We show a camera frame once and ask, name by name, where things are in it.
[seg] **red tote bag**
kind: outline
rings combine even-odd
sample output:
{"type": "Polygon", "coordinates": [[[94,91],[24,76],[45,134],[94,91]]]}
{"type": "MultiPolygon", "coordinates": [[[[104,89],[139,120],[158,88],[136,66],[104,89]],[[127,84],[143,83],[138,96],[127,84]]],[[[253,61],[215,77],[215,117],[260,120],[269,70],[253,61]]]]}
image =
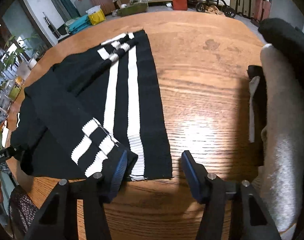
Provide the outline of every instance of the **red tote bag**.
{"type": "Polygon", "coordinates": [[[173,10],[187,10],[187,0],[173,0],[173,10]]]}

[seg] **table surface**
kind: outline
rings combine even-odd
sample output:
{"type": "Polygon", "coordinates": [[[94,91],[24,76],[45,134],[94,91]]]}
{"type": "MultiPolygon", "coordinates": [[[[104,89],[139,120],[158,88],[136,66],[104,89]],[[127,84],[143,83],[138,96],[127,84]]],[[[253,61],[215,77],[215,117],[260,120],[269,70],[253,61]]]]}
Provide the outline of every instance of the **table surface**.
{"type": "MultiPolygon", "coordinates": [[[[258,145],[248,143],[248,65],[260,65],[260,40],[240,21],[198,12],[153,12],[98,24],[49,49],[25,82],[28,86],[66,56],[86,51],[122,32],[148,34],[159,79],[171,147],[173,178],[128,182],[105,212],[112,239],[194,239],[203,209],[191,196],[180,156],[190,150],[208,172],[222,179],[252,180],[260,164],[258,145]]],[[[23,91],[8,118],[16,127],[23,91]]],[[[8,165],[40,207],[57,179],[25,175],[15,159],[8,165]]],[[[226,205],[223,239],[229,230],[226,205]]],[[[82,203],[78,230],[86,239],[82,203]]]]}

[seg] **silver bolt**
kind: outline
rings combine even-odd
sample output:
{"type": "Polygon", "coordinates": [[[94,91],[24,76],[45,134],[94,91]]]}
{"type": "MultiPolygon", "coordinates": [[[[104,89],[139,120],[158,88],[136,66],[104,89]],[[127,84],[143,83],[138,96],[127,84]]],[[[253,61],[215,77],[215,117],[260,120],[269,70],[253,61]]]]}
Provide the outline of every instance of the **silver bolt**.
{"type": "Polygon", "coordinates": [[[248,187],[250,185],[250,182],[248,180],[242,181],[243,186],[248,187]]]}
{"type": "Polygon", "coordinates": [[[67,184],[67,180],[66,179],[61,179],[60,181],[59,181],[59,185],[61,185],[61,186],[63,186],[63,185],[65,185],[65,184],[67,184]]]}
{"type": "Polygon", "coordinates": [[[209,173],[209,174],[207,175],[207,177],[208,177],[209,179],[216,179],[216,175],[215,175],[214,173],[209,173]]]}
{"type": "Polygon", "coordinates": [[[99,179],[101,177],[102,177],[102,173],[101,172],[96,172],[96,173],[93,174],[93,178],[95,178],[95,179],[99,179]]]}

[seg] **teal curtain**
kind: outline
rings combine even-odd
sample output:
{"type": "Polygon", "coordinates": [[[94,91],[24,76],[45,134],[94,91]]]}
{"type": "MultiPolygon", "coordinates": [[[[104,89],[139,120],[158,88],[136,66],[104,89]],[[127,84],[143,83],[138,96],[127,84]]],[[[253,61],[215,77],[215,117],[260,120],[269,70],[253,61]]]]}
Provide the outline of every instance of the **teal curtain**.
{"type": "Polygon", "coordinates": [[[64,22],[79,17],[79,12],[70,0],[51,0],[64,22]]]}

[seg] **yellow bag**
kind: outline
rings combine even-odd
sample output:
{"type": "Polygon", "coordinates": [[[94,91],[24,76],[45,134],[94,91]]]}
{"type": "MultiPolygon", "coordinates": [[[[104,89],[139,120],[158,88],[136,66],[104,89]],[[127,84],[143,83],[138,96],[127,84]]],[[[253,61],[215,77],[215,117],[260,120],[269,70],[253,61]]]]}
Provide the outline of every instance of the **yellow bag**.
{"type": "Polygon", "coordinates": [[[96,13],[89,15],[89,19],[90,19],[90,22],[92,23],[92,25],[96,25],[100,22],[103,22],[105,20],[105,16],[104,16],[102,9],[100,9],[96,13]]]}

